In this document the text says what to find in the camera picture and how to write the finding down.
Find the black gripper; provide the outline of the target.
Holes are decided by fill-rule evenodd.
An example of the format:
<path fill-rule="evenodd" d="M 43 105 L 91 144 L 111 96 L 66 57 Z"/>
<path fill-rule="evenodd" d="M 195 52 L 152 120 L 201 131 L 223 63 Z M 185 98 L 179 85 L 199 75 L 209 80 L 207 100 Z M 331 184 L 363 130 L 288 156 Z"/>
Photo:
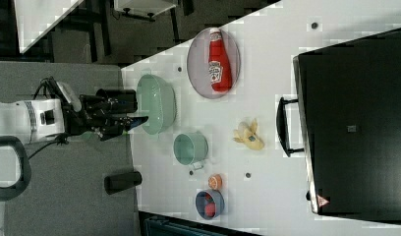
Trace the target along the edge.
<path fill-rule="evenodd" d="M 134 97 L 115 97 L 106 101 L 96 94 L 76 95 L 66 83 L 57 82 L 56 85 L 62 101 L 65 131 L 71 136 L 95 132 L 102 141 L 107 141 L 148 120 L 147 116 L 126 117 L 127 113 L 138 110 Z"/>

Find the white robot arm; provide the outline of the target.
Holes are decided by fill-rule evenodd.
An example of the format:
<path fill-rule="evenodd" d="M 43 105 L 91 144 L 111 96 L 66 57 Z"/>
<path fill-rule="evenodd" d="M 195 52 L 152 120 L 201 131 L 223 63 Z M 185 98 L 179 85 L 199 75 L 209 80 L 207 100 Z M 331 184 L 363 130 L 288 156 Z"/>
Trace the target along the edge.
<path fill-rule="evenodd" d="M 18 197 L 29 186 L 32 156 L 26 146 L 65 145 L 85 132 L 107 141 L 148 120 L 133 115 L 138 102 L 132 89 L 76 95 L 69 85 L 46 78 L 35 93 L 43 98 L 0 102 L 0 202 Z"/>

